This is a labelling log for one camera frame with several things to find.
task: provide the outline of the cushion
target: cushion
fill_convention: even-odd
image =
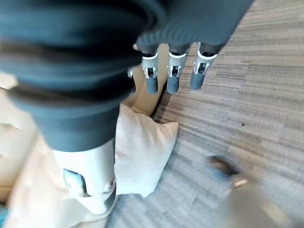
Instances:
[[[121,105],[116,127],[116,194],[154,192],[172,153],[178,123],[159,124]]]
[[[155,190],[177,130],[177,123],[160,125],[121,105],[114,167],[119,194],[147,196]],[[103,228],[107,220],[99,220],[98,215],[69,198],[52,150],[41,136],[32,147],[8,206],[4,228]]]
[[[37,130],[30,115],[17,109],[0,89],[0,202],[6,201]]]

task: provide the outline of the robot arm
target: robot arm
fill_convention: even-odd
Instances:
[[[0,2],[0,69],[19,83],[8,96],[31,113],[69,192],[89,210],[106,214],[113,207],[119,103],[134,90],[128,68],[142,61],[148,92],[156,93],[157,46],[168,43],[168,91],[174,94],[187,49],[199,41],[191,87],[200,88],[251,2]]]

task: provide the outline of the white pillow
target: white pillow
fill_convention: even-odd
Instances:
[[[153,119],[120,106],[116,128],[116,194],[154,192],[172,153],[178,123],[159,124]]]

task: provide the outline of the floor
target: floor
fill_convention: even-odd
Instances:
[[[179,122],[175,149],[148,198],[121,197],[109,228],[211,228],[228,190],[206,168],[222,155],[260,183],[294,218],[304,214],[304,1],[256,0],[205,77],[189,81],[191,48],[179,92],[154,115]]]

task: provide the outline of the sofa cushion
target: sofa cushion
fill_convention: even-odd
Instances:
[[[31,117],[8,100],[4,89],[0,89],[0,110],[0,201],[5,201],[37,130]]]

